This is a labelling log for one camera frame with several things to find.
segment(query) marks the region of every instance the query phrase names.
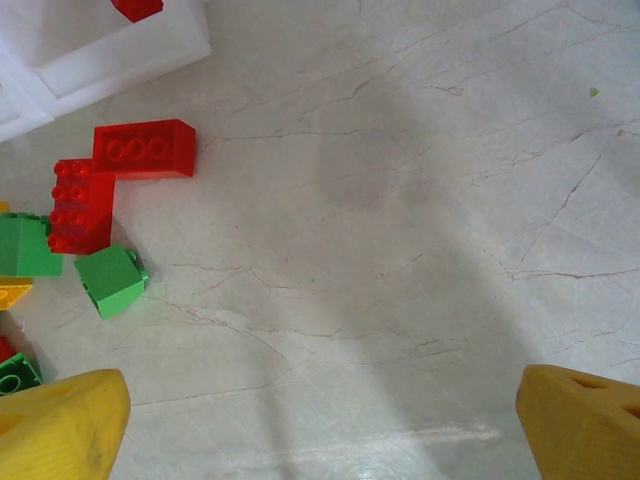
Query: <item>marble floor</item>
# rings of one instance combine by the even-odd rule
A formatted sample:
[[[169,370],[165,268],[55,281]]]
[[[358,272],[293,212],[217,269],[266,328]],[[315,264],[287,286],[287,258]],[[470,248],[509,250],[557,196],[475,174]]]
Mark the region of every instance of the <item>marble floor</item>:
[[[124,372],[117,480],[539,478],[525,365],[640,383],[640,1],[207,5],[210,58],[0,145],[45,214],[96,125],[199,131],[117,186],[144,298],[101,321],[70,258],[4,331]]]

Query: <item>white plastic container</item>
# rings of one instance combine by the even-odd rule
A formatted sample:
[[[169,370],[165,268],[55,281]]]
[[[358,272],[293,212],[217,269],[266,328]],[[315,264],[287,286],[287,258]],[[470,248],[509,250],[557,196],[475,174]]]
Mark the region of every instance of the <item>white plastic container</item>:
[[[203,0],[0,0],[0,142],[211,53]]]

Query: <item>green lego brick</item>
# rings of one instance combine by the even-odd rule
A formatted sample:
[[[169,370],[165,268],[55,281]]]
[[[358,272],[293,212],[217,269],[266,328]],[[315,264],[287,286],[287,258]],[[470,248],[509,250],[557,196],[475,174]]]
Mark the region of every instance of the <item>green lego brick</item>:
[[[144,292],[149,275],[137,255],[112,245],[75,262],[82,285],[103,319],[127,309]]]
[[[63,256],[51,253],[48,217],[29,213],[0,213],[0,276],[57,277]]]
[[[0,397],[42,385],[42,379],[22,353],[0,363]]]

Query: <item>yellow lego brick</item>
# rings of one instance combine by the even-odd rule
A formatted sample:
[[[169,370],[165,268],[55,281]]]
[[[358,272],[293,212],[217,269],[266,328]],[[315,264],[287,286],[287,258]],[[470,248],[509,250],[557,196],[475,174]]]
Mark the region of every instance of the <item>yellow lego brick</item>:
[[[118,370],[0,398],[0,480],[106,480],[131,403]]]
[[[0,277],[0,310],[8,310],[31,290],[30,278]]]
[[[544,480],[640,479],[640,387],[530,365],[516,409]]]

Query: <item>red toy piece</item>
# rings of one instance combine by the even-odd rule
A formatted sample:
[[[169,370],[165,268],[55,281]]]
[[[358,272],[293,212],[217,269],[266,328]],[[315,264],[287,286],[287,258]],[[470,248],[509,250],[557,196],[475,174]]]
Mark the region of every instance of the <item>red toy piece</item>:
[[[13,349],[6,337],[0,336],[0,363],[9,360],[17,352]]]
[[[180,120],[97,127],[95,172],[118,180],[193,177],[196,131]]]
[[[136,23],[162,11],[162,0],[111,0],[121,14]]]
[[[91,160],[60,160],[47,243],[53,253],[90,255],[111,245],[115,177],[96,174]]]

